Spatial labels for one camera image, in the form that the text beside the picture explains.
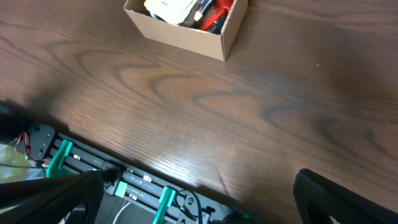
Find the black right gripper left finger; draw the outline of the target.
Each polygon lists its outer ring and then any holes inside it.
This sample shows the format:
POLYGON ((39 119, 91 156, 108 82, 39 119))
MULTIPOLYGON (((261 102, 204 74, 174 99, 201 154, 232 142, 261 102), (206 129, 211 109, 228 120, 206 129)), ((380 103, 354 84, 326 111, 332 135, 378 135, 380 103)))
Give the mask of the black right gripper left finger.
POLYGON ((1 223, 94 223, 103 195, 103 171, 1 184, 1 223))

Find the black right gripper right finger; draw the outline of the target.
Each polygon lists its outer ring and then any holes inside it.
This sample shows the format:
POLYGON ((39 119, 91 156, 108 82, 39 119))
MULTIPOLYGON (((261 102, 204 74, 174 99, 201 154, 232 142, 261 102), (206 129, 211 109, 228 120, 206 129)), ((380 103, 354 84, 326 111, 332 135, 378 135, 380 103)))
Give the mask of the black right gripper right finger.
POLYGON ((384 208, 341 185, 301 169, 293 187, 294 199, 303 223, 397 223, 397 213, 384 208))

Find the cardboard box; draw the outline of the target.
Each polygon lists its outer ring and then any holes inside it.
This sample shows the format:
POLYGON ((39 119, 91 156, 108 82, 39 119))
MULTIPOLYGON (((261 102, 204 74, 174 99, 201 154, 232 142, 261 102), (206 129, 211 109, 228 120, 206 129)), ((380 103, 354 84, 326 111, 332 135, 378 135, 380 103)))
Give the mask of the cardboard box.
POLYGON ((248 8, 248 0, 235 0, 221 34, 168 24, 149 16, 143 0, 127 0, 124 10, 144 37, 221 61, 227 59, 248 8))

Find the yellow sticky note pad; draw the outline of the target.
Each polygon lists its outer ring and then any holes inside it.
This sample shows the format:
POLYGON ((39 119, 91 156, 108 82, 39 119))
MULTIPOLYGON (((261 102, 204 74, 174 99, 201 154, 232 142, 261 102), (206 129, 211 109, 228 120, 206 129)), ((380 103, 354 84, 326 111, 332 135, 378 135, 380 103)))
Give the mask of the yellow sticky note pad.
POLYGON ((191 26, 199 0, 145 0, 145 8, 169 24, 191 26))

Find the orange utility knife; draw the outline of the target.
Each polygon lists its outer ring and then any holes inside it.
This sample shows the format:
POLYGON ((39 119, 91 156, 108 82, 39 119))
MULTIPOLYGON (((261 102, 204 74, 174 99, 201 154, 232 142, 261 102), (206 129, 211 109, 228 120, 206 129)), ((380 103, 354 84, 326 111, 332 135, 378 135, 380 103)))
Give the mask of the orange utility knife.
POLYGON ((219 9, 225 9, 227 11, 230 11, 233 5, 233 0, 216 0, 214 4, 212 5, 213 9, 219 10, 219 9))

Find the black yellow correction tape dispenser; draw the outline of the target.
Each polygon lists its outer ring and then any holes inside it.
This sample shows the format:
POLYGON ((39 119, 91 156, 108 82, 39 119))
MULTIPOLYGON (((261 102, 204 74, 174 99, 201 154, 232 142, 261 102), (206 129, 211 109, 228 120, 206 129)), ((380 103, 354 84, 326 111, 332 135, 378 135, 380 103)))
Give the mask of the black yellow correction tape dispenser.
POLYGON ((212 5, 214 5, 215 1, 216 0, 201 0, 200 7, 194 15, 194 20, 199 21, 210 10, 212 5))

